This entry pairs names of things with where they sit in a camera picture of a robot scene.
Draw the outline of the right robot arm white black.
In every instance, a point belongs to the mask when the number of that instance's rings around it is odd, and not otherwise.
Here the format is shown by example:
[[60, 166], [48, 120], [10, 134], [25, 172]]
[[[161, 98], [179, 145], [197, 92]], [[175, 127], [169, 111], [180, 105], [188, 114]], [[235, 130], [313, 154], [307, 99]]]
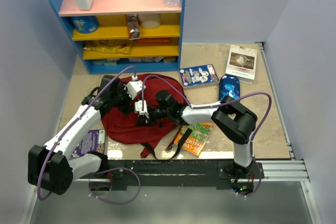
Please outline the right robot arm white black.
[[134, 104], [134, 111], [139, 115], [140, 124], [154, 124], [160, 119], [170, 119], [176, 125], [195, 123], [214, 123], [223, 134], [234, 143], [234, 173], [239, 178], [246, 178], [253, 171], [250, 136], [256, 129], [257, 116], [231, 97], [203, 105], [179, 103], [167, 90], [155, 95], [158, 103], [150, 109], [145, 100]]

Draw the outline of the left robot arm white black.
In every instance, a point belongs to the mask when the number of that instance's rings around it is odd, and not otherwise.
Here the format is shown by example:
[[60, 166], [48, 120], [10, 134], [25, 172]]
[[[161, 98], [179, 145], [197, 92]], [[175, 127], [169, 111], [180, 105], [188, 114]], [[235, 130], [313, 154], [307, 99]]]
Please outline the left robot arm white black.
[[103, 178], [109, 163], [105, 154], [89, 151], [82, 157], [71, 155], [86, 133], [113, 108], [129, 105], [136, 94], [130, 94], [132, 82], [124, 84], [117, 76], [105, 75], [97, 94], [89, 93], [72, 119], [43, 146], [34, 145], [28, 152], [28, 183], [50, 194], [64, 194], [71, 183], [89, 174]]

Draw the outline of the red backpack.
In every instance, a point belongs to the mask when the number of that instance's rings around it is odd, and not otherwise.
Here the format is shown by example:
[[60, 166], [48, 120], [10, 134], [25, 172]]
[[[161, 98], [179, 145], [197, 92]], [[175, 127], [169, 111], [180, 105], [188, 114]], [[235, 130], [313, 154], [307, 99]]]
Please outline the red backpack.
[[[138, 79], [145, 81], [144, 99], [148, 110], [155, 111], [159, 104], [155, 99], [158, 92], [168, 91], [178, 103], [184, 102], [184, 91], [181, 84], [174, 78], [158, 74], [155, 77], [149, 73], [138, 75]], [[129, 106], [130, 114], [124, 115], [118, 108], [112, 108], [101, 122], [112, 140], [122, 144], [140, 144], [144, 147], [141, 157], [155, 155], [155, 148], [160, 140], [173, 130], [181, 130], [182, 125], [173, 122], [167, 116], [159, 116], [153, 123], [144, 123], [138, 114], [134, 112], [134, 103]]]

